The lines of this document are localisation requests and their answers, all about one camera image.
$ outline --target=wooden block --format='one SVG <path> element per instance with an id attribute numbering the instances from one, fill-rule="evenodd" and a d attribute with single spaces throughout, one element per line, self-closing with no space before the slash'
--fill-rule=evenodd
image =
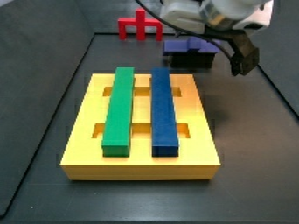
<path id="1" fill-rule="evenodd" d="M 179 157 L 152 157 L 150 74 L 135 74 L 130 157 L 103 157 L 114 74 L 94 74 L 60 167 L 74 180 L 213 179 L 221 161 L 191 74 L 171 75 Z"/>
<path id="2" fill-rule="evenodd" d="M 116 69 L 102 140 L 104 157 L 128 157 L 131 142 L 135 69 Z"/>
<path id="3" fill-rule="evenodd" d="M 152 70 L 152 156 L 178 157 L 179 138 L 167 68 Z"/>

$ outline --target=yellow block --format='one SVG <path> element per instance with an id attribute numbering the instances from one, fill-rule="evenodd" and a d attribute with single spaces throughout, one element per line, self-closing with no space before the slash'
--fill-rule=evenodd
<path id="1" fill-rule="evenodd" d="M 100 147 L 114 74 L 91 77 L 60 167 L 76 180 L 213 179 L 221 161 L 191 74 L 171 75 L 179 157 L 152 157 L 151 75 L 135 75 L 130 157 L 103 157 Z"/>

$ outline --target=red object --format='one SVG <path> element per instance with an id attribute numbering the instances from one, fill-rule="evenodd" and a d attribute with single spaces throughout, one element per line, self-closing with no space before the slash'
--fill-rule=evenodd
<path id="1" fill-rule="evenodd" d="M 146 18 L 146 10 L 139 8 L 135 10 L 135 17 L 122 17 L 118 20 L 119 38 L 127 39 L 127 26 L 134 25 L 136 28 L 136 39 L 146 40 L 146 27 L 156 27 L 156 41 L 163 40 L 163 25 L 155 18 Z"/>

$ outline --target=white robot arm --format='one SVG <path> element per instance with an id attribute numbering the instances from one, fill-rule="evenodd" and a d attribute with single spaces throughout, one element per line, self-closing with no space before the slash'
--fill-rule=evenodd
<path id="1" fill-rule="evenodd" d="M 201 34 L 206 25 L 218 31 L 251 34 L 269 27 L 273 5 L 274 0 L 164 0 L 160 18 Z"/>
<path id="2" fill-rule="evenodd" d="M 160 0 L 163 8 L 158 17 L 174 29 L 209 40 L 230 43 L 235 54 L 229 56 L 233 75 L 249 74 L 259 63 L 259 49 L 249 35 L 270 25 L 274 0 Z"/>

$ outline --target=green block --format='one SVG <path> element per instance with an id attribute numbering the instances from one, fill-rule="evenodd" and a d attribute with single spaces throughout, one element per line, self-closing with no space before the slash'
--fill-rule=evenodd
<path id="1" fill-rule="evenodd" d="M 102 140 L 104 157 L 128 157 L 134 108 L 135 69 L 119 67 L 110 96 Z"/>

